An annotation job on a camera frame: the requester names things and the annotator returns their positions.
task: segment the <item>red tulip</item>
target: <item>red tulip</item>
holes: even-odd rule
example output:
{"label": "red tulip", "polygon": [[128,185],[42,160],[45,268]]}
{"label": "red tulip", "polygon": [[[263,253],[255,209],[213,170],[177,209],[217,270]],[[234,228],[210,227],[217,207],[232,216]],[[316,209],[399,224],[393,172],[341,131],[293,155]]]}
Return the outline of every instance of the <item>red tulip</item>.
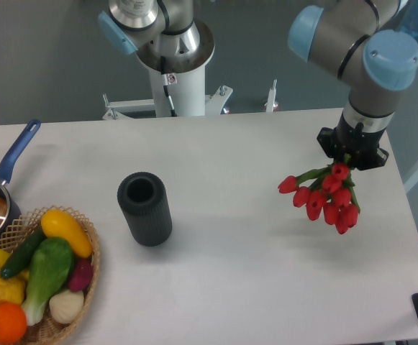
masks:
{"label": "red tulip", "polygon": [[325,193],[333,193],[340,189],[341,183],[334,175],[327,175],[322,181],[322,190]]}
{"label": "red tulip", "polygon": [[351,192],[347,188],[340,188],[332,194],[332,199],[338,208],[346,207],[351,202]]}
{"label": "red tulip", "polygon": [[349,204],[347,207],[341,211],[342,222],[352,228],[358,222],[359,211],[358,208],[353,204]]}
{"label": "red tulip", "polygon": [[306,204],[306,207],[311,208],[318,208],[319,210],[325,205],[327,202],[327,197],[323,192],[320,190],[315,190],[309,194],[308,203]]}
{"label": "red tulip", "polygon": [[338,216],[340,215],[340,211],[338,207],[333,203],[326,203],[324,205],[324,219],[325,222],[329,225],[334,225],[337,223]]}
{"label": "red tulip", "polygon": [[346,180],[349,174],[350,168],[345,163],[337,163],[332,167],[332,175],[334,175],[338,180]]}
{"label": "red tulip", "polygon": [[311,203],[306,204],[306,214],[310,221],[315,221],[321,215],[322,207],[312,207]]}
{"label": "red tulip", "polygon": [[287,176],[287,178],[281,182],[278,186],[279,193],[291,193],[298,190],[298,185],[296,184],[297,180],[295,176]]}
{"label": "red tulip", "polygon": [[308,202],[309,195],[311,194],[311,191],[308,187],[300,187],[295,192],[294,195],[294,206],[295,207],[302,207],[305,203]]}
{"label": "red tulip", "polygon": [[349,229],[349,227],[343,222],[341,214],[338,217],[337,223],[335,223],[335,227],[337,228],[338,234],[343,235]]}

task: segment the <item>cable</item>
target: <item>cable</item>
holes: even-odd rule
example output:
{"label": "cable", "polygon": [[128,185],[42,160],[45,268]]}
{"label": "cable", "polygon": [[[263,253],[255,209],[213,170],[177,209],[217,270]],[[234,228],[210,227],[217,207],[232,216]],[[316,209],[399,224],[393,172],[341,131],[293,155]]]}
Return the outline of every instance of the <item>cable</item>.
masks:
{"label": "cable", "polygon": [[[160,57],[160,74],[165,75],[165,57],[163,57],[163,56]],[[164,94],[165,94],[165,97],[167,97],[168,105],[171,108],[171,116],[172,117],[177,117],[178,115],[175,112],[175,107],[173,106],[172,97],[168,92],[168,86],[167,85],[164,85]]]}

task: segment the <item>white table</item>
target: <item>white table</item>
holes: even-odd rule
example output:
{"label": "white table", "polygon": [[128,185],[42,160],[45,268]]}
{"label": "white table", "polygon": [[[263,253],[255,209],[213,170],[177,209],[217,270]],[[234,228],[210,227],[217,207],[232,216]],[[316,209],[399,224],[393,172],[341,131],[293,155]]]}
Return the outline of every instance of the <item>white table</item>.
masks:
{"label": "white table", "polygon": [[[356,344],[418,338],[418,233],[394,156],[356,171],[358,225],[311,222],[287,175],[330,163],[340,109],[43,124],[14,169],[22,210],[72,206],[101,239],[91,310],[67,344]],[[24,125],[0,126],[0,159]],[[381,146],[391,151],[385,135]],[[116,199],[129,174],[165,183],[167,242],[141,247]]]}

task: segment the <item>garlic bulb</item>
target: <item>garlic bulb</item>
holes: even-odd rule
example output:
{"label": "garlic bulb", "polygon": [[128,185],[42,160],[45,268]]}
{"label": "garlic bulb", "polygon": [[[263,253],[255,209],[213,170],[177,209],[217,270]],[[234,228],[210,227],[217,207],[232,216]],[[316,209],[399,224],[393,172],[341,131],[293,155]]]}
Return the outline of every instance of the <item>garlic bulb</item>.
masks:
{"label": "garlic bulb", "polygon": [[50,314],[58,323],[72,323],[81,312],[83,305],[83,292],[73,293],[69,289],[64,289],[49,301]]}

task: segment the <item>orange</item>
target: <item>orange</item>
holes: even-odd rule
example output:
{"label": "orange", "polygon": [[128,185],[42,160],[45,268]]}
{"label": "orange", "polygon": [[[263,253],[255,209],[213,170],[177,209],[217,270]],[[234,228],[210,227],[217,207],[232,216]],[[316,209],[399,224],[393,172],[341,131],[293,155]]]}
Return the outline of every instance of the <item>orange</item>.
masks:
{"label": "orange", "polygon": [[0,305],[0,344],[12,344],[27,331],[27,317],[23,309],[14,303]]}

